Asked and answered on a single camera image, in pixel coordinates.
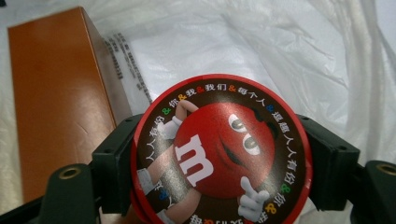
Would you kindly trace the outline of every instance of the orange box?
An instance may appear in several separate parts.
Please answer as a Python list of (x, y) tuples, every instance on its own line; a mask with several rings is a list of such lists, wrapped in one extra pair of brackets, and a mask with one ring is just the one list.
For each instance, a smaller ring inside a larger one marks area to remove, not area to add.
[(131, 108), (106, 45), (82, 7), (8, 28), (25, 202), (92, 152)]

